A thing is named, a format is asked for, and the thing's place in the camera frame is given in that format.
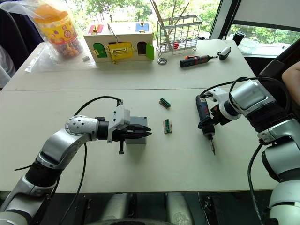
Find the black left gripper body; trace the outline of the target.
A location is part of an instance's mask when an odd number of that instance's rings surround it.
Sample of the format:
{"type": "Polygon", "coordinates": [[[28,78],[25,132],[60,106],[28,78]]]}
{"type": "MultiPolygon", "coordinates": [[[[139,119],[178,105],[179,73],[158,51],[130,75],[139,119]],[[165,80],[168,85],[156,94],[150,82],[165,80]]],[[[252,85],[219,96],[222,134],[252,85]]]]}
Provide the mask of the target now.
{"type": "Polygon", "coordinates": [[[116,129],[112,133],[112,140],[120,143],[119,155],[124,154],[124,141],[131,137],[130,126],[125,126],[122,129],[116,129]]]}

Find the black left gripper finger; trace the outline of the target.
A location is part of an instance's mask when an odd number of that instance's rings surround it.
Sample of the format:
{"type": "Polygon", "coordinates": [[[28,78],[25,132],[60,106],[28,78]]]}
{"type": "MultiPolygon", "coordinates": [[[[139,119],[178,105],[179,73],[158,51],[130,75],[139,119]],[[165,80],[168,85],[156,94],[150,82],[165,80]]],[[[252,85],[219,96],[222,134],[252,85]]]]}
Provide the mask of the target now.
{"type": "Polygon", "coordinates": [[[151,128],[143,125],[128,125],[128,131],[132,132],[149,132],[151,128]]]}
{"type": "Polygon", "coordinates": [[[151,132],[148,131],[137,131],[137,132],[129,132],[128,133],[128,139],[140,139],[145,138],[149,135],[151,135],[151,132]]]}

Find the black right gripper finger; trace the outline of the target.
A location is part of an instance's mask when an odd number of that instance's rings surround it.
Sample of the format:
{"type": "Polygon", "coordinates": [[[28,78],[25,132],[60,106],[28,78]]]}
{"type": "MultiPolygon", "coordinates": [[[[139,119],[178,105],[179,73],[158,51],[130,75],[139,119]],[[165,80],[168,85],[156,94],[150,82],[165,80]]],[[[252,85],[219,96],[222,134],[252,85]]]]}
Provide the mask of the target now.
{"type": "Polygon", "coordinates": [[[201,117],[200,122],[198,124],[198,128],[199,129],[204,129],[204,128],[209,127],[209,126],[213,126],[213,122],[212,122],[211,117],[210,116],[201,117]]]}

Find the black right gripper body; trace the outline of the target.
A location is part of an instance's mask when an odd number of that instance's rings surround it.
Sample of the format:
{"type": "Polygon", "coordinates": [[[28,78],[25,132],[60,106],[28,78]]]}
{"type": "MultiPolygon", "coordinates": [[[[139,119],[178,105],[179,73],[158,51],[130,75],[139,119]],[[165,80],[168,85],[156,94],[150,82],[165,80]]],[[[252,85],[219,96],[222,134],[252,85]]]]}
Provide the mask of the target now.
{"type": "Polygon", "coordinates": [[[211,108],[211,115],[212,115],[212,122],[213,125],[225,125],[229,122],[229,120],[221,113],[219,109],[219,105],[215,105],[213,108],[211,108]]]}

